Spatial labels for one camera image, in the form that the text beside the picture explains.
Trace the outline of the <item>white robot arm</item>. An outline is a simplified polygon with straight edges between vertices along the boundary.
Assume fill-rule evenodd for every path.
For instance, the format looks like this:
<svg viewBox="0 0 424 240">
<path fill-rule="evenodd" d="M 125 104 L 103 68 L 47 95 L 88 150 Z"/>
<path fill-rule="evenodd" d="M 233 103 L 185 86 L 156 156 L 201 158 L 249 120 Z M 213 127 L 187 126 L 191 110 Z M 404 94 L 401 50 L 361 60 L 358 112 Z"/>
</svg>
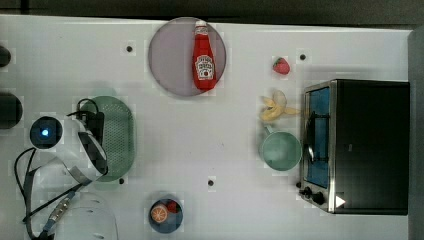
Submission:
<svg viewBox="0 0 424 240">
<path fill-rule="evenodd" d="M 85 187 L 108 171 L 105 151 L 84 124 L 71 116 L 38 117 L 29 140 L 46 157 L 25 173 L 24 224 L 31 240 L 118 240 L 106 201 Z"/>
</svg>

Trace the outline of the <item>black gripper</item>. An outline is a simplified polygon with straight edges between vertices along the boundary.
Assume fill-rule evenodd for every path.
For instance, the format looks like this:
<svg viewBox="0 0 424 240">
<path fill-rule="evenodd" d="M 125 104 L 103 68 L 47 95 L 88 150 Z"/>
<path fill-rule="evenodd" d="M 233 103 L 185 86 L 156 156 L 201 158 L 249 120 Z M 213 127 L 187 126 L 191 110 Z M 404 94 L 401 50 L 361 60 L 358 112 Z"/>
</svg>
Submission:
<svg viewBox="0 0 424 240">
<path fill-rule="evenodd" d="M 94 113 L 90 111 L 82 111 L 78 114 L 78 119 L 83 122 L 86 129 L 93 134 L 94 138 L 99 142 L 99 144 L 102 144 L 105 115 L 102 112 Z"/>
</svg>

